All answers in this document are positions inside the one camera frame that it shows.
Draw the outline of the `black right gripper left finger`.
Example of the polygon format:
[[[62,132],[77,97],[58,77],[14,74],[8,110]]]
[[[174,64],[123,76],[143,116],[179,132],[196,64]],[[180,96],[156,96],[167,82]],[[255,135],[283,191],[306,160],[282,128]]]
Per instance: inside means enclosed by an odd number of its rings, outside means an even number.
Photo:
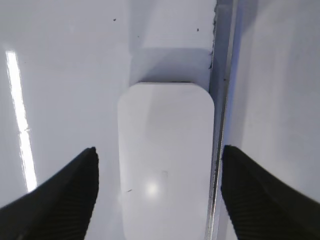
[[[32,192],[0,209],[2,240],[83,240],[99,192],[99,158],[86,148]]]

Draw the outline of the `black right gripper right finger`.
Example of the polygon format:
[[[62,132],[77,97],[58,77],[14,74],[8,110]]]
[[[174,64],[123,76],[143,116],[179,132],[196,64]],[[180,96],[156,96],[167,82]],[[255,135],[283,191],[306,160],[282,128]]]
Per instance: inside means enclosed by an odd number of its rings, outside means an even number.
[[[320,204],[225,145],[221,193],[239,240],[318,240]]]

